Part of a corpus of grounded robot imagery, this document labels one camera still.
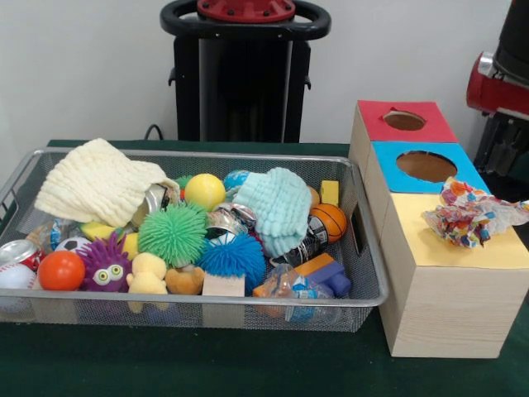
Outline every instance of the crumpled colorful wrapper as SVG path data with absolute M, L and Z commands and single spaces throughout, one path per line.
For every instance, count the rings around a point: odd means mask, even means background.
M 509 203 L 451 177 L 441 191 L 441 203 L 422 216 L 439 237 L 456 246 L 482 246 L 509 226 L 529 222 L 529 201 Z

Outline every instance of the wire basket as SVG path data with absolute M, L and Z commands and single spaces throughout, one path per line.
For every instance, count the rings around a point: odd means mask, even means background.
M 49 215 L 34 202 L 46 175 L 69 148 L 34 151 L 19 164 L 0 192 L 0 244 L 25 238 Z M 284 167 L 318 188 L 340 183 L 346 234 L 327 252 L 346 268 L 352 287 L 343 299 L 263 299 L 189 295 L 52 292 L 0 289 L 0 321 L 127 326 L 245 328 L 355 332 L 371 309 L 385 301 L 387 276 L 372 226 L 358 167 L 340 157 L 230 155 L 172 151 L 123 151 L 132 160 L 154 162 L 172 179 L 204 172 L 224 178 L 232 170 L 266 172 Z M 142 302 L 133 313 L 131 302 Z M 309 321 L 287 321 L 285 312 L 309 310 Z

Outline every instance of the googly eyes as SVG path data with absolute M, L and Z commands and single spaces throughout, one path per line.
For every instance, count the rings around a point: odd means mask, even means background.
M 120 280 L 123 277 L 123 267 L 110 265 L 107 269 L 99 269 L 93 275 L 92 280 L 97 285 L 107 285 L 111 281 Z
M 123 268 L 119 265 L 111 265 L 108 268 L 111 280 L 119 280 L 123 276 Z
M 108 274 L 108 270 L 99 269 L 93 275 L 92 280 L 94 280 L 98 285 L 107 285 L 108 283 L 110 283 L 110 275 Z

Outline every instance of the green table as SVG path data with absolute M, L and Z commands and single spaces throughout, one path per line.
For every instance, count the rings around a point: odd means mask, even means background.
M 72 146 L 79 141 L 52 141 Z M 232 143 L 119 148 L 242 151 Z M 245 152 L 346 155 L 347 145 L 245 144 Z M 529 305 L 497 360 L 397 359 L 377 310 L 356 333 L 0 324 L 0 395 L 529 395 Z

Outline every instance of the basketball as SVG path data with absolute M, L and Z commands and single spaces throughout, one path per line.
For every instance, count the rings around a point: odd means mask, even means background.
M 337 242 L 346 234 L 347 218 L 344 212 L 332 204 L 318 204 L 311 210 L 311 215 L 323 222 L 329 242 Z

